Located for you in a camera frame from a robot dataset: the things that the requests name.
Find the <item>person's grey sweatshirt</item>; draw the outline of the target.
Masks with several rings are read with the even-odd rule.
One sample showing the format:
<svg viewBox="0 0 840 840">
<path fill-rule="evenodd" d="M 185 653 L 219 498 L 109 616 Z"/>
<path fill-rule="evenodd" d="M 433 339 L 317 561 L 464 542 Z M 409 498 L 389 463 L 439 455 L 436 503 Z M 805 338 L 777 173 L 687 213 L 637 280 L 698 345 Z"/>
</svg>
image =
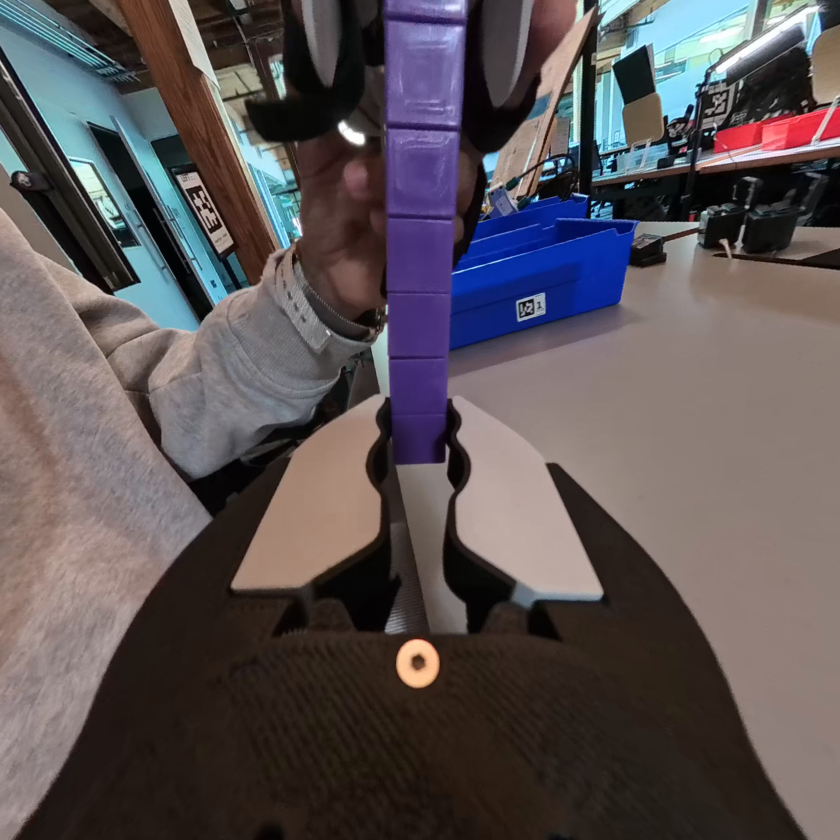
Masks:
<svg viewBox="0 0 840 840">
<path fill-rule="evenodd" d="M 43 257 L 5 212 L 1 234 L 1 824 L 16 838 L 208 516 L 150 397 L 203 333 L 163 329 Z"/>
</svg>

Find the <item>blue bin with marker label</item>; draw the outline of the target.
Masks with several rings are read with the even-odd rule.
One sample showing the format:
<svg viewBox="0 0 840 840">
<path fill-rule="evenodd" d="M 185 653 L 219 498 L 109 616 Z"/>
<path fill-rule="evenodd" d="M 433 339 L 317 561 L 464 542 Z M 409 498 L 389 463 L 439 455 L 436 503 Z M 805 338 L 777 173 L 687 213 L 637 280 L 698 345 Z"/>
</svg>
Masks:
<svg viewBox="0 0 840 840">
<path fill-rule="evenodd" d="M 636 227 L 558 218 L 474 241 L 452 276 L 449 348 L 618 304 Z"/>
</svg>

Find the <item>person's left forearm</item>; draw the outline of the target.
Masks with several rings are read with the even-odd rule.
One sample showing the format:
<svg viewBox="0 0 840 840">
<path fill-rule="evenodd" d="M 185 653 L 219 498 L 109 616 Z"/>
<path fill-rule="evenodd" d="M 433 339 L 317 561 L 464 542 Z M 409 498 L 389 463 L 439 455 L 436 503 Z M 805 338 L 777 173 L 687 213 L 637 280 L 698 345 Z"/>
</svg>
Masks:
<svg viewBox="0 0 840 840">
<path fill-rule="evenodd" d="M 300 248 L 228 297 L 195 332 L 150 334 L 148 403 L 163 454 L 188 479 L 209 476 L 275 428 L 300 425 L 375 332 L 340 316 L 304 273 Z"/>
</svg>

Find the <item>person's left hand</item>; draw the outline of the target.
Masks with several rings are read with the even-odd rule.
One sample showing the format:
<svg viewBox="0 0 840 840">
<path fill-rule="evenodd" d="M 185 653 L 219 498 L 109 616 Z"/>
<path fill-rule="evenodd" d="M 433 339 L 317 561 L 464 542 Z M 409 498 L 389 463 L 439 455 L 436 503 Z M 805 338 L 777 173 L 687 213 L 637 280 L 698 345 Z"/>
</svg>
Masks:
<svg viewBox="0 0 840 840">
<path fill-rule="evenodd" d="M 356 146 L 334 129 L 296 146 L 304 278 L 345 317 L 383 308 L 385 157 L 376 143 Z"/>
</svg>

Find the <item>silver wristwatch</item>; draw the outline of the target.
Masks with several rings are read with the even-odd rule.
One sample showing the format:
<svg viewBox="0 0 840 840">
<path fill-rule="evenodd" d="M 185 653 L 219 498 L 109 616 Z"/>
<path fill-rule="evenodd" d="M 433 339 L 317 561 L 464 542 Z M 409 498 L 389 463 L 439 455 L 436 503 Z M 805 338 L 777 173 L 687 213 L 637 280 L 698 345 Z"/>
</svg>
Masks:
<svg viewBox="0 0 840 840">
<path fill-rule="evenodd" d="M 384 330 L 386 325 L 384 308 L 364 311 L 352 320 L 327 303 L 305 278 L 300 283 L 310 309 L 329 332 L 350 341 L 372 343 Z"/>
</svg>

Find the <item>plywood board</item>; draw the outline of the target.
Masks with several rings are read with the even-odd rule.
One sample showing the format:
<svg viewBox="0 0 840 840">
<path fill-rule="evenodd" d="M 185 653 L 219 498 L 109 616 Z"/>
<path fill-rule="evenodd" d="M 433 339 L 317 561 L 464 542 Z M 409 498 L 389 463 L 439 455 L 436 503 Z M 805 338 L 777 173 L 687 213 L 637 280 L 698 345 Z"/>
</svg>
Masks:
<svg viewBox="0 0 840 840">
<path fill-rule="evenodd" d="M 542 162 L 550 155 L 558 104 L 571 83 L 585 40 L 599 21 L 598 6 L 588 11 L 563 37 L 544 62 L 532 110 L 497 155 L 488 186 L 495 188 L 519 177 L 511 189 L 516 199 L 535 193 Z"/>
</svg>

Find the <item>purple segmented bar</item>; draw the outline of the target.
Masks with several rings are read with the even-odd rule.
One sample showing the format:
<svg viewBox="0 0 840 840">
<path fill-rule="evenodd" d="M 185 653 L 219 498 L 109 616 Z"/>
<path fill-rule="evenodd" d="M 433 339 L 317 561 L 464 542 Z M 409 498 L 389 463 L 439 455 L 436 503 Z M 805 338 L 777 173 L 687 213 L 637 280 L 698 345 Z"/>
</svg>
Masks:
<svg viewBox="0 0 840 840">
<path fill-rule="evenodd" d="M 387 353 L 399 466 L 445 460 L 467 2 L 385 2 Z"/>
</svg>

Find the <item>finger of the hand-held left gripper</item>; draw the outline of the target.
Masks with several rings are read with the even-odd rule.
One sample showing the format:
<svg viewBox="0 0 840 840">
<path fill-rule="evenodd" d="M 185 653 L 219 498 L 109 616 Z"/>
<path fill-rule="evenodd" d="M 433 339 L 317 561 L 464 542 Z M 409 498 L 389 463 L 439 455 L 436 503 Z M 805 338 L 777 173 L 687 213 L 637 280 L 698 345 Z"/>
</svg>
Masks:
<svg viewBox="0 0 840 840">
<path fill-rule="evenodd" d="M 518 84 L 529 39 L 533 1 L 470 1 L 467 92 L 499 109 Z"/>
<path fill-rule="evenodd" d="M 311 63 L 321 84 L 332 88 L 339 75 L 343 36 L 355 21 L 367 67 L 383 67 L 384 20 L 382 1 L 304 1 L 303 27 Z"/>
</svg>

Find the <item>black device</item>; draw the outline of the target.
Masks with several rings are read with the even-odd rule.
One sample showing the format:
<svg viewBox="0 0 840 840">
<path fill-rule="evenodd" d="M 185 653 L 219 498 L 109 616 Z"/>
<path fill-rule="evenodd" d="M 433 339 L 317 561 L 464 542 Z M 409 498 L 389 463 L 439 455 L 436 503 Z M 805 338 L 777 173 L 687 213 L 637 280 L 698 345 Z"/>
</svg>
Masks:
<svg viewBox="0 0 840 840">
<path fill-rule="evenodd" d="M 730 201 L 711 205 L 700 213 L 699 247 L 726 250 L 738 243 L 753 198 L 754 181 L 751 176 L 741 178 L 733 187 Z"/>
<path fill-rule="evenodd" d="M 813 216 L 829 180 L 819 172 L 798 174 L 779 202 L 751 207 L 742 229 L 741 252 L 754 256 L 787 249 L 796 226 Z"/>
</svg>

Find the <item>black door frame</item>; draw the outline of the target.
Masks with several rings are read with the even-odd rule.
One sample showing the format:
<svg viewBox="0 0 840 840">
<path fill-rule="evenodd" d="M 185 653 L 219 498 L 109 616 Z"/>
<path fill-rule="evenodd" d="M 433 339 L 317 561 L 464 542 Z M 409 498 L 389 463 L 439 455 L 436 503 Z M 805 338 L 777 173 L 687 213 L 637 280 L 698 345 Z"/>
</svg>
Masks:
<svg viewBox="0 0 840 840">
<path fill-rule="evenodd" d="M 1 126 L 20 165 L 9 185 L 92 284 L 112 295 L 140 282 L 4 52 Z"/>
</svg>

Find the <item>red plastic bin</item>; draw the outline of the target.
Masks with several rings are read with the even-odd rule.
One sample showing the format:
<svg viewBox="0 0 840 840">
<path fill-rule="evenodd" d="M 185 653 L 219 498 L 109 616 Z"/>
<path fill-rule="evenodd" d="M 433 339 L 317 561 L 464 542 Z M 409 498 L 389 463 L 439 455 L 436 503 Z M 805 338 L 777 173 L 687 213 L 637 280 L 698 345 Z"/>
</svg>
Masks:
<svg viewBox="0 0 840 840">
<path fill-rule="evenodd" d="M 839 107 L 768 120 L 762 128 L 762 151 L 786 151 L 839 137 Z"/>
<path fill-rule="evenodd" d="M 741 150 L 760 147 L 764 129 L 772 122 L 773 120 L 770 119 L 718 130 L 713 144 L 715 154 L 734 154 Z"/>
</svg>

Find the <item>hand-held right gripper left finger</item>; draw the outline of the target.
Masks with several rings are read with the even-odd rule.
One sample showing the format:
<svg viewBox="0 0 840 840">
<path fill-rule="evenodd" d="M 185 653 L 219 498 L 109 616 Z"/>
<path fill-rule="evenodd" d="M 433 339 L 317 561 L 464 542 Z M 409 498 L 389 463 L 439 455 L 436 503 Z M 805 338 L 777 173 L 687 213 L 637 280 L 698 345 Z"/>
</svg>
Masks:
<svg viewBox="0 0 840 840">
<path fill-rule="evenodd" d="M 389 590 L 389 400 L 373 395 L 290 458 L 231 582 L 235 594 L 363 604 Z"/>
</svg>

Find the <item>wooden background desk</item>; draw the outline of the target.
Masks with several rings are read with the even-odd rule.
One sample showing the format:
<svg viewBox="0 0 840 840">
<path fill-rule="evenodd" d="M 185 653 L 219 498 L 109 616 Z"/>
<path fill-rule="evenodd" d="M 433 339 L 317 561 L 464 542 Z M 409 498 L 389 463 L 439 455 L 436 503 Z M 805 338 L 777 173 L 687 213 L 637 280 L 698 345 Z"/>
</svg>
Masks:
<svg viewBox="0 0 840 840">
<path fill-rule="evenodd" d="M 786 165 L 798 165 L 820 160 L 835 160 L 839 154 L 839 139 L 820 140 L 786 150 L 763 150 L 759 145 L 731 153 L 705 154 L 695 164 L 684 161 L 663 168 L 649 166 L 617 174 L 595 176 L 589 192 L 589 209 L 597 205 L 612 205 L 619 213 L 626 211 L 627 202 L 647 197 L 668 199 L 666 220 L 687 221 L 690 210 L 685 201 L 692 196 L 702 176 L 740 175 Z"/>
</svg>

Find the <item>blue plastic bin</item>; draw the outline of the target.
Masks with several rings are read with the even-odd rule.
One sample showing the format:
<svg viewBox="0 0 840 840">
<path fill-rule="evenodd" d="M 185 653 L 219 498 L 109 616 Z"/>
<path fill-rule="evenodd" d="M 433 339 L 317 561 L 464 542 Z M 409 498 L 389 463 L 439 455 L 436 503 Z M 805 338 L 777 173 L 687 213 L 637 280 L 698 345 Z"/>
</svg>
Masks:
<svg viewBox="0 0 840 840">
<path fill-rule="evenodd" d="M 489 217 L 477 225 L 473 241 L 508 233 L 534 225 L 550 226 L 557 219 L 586 218 L 590 197 L 573 193 L 566 200 L 557 196 L 531 203 L 521 211 L 506 216 Z"/>
</svg>

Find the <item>framed marker sign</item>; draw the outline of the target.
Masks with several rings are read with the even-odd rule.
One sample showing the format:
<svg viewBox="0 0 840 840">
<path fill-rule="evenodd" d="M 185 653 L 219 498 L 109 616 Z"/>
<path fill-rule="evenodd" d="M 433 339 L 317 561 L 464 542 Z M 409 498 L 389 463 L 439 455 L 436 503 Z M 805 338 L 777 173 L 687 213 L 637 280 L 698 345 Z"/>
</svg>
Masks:
<svg viewBox="0 0 840 840">
<path fill-rule="evenodd" d="M 219 260 L 231 256 L 237 244 L 195 164 L 169 169 L 179 192 Z"/>
</svg>

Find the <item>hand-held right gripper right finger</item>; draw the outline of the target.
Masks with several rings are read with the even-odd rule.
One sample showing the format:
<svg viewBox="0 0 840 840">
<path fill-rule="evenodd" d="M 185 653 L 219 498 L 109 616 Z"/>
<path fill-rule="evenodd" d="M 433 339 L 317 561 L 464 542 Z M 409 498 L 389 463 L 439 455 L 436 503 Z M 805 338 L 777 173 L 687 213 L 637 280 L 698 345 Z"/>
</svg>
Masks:
<svg viewBox="0 0 840 840">
<path fill-rule="evenodd" d="M 449 590 L 466 607 L 599 602 L 602 584 L 540 452 L 462 396 L 448 420 Z"/>
</svg>

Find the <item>black pole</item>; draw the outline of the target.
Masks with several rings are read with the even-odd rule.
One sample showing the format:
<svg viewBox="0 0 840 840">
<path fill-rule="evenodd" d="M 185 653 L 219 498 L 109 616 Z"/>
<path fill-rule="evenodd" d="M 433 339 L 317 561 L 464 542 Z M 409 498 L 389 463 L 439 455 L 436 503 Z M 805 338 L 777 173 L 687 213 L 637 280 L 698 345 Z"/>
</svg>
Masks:
<svg viewBox="0 0 840 840">
<path fill-rule="evenodd" d="M 591 13 L 591 27 L 581 52 L 581 116 L 579 143 L 578 192 L 592 195 L 593 153 L 595 151 L 596 42 L 600 21 L 598 1 L 584 1 L 583 10 Z"/>
</svg>

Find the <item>grey desk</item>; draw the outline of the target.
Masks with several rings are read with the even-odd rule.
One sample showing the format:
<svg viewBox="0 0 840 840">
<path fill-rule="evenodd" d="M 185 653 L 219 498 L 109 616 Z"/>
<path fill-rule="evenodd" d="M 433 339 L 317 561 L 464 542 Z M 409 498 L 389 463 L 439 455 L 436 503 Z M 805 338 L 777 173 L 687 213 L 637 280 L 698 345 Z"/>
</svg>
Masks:
<svg viewBox="0 0 840 840">
<path fill-rule="evenodd" d="M 838 838 L 838 269 L 697 237 L 618 306 L 456 350 L 448 390 L 561 466 L 659 564 L 810 838 Z"/>
</svg>

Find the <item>wooden post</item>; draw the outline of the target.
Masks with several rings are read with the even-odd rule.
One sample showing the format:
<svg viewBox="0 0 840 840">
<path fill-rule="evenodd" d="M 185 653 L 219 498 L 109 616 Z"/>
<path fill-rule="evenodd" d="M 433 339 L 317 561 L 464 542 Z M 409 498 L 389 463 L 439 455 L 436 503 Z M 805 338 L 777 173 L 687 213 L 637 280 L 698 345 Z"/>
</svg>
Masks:
<svg viewBox="0 0 840 840">
<path fill-rule="evenodd" d="M 248 282 L 258 284 L 279 248 L 239 148 L 188 2 L 118 1 L 184 146 L 208 187 Z"/>
</svg>

